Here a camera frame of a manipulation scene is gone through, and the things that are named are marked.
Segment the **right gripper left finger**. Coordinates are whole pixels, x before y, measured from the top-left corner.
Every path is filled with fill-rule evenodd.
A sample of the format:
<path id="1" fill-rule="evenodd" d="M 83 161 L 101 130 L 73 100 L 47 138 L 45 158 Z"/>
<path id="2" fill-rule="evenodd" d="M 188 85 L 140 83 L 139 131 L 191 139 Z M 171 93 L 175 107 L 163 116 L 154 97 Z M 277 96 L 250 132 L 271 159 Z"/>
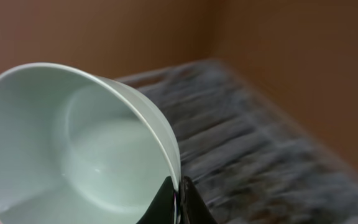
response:
<path id="1" fill-rule="evenodd" d="M 176 220 L 175 199 L 172 178 L 166 177 L 137 224 L 174 224 Z"/>

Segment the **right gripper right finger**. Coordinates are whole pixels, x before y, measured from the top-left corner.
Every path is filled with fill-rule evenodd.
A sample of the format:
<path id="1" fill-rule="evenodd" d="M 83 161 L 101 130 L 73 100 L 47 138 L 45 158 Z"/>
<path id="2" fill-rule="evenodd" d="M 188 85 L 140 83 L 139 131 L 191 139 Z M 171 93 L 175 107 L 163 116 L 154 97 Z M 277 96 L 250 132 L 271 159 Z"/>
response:
<path id="1" fill-rule="evenodd" d="M 188 176 L 180 182 L 180 224 L 217 224 Z"/>

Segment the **mint green bowl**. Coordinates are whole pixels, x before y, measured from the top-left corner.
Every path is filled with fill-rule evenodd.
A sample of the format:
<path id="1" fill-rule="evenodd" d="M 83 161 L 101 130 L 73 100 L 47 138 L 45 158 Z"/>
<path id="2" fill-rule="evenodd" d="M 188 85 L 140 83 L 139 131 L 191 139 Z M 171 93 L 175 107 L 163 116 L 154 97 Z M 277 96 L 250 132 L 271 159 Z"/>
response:
<path id="1" fill-rule="evenodd" d="M 0 74 L 0 222 L 137 223 L 181 165 L 140 91 L 55 63 Z"/>

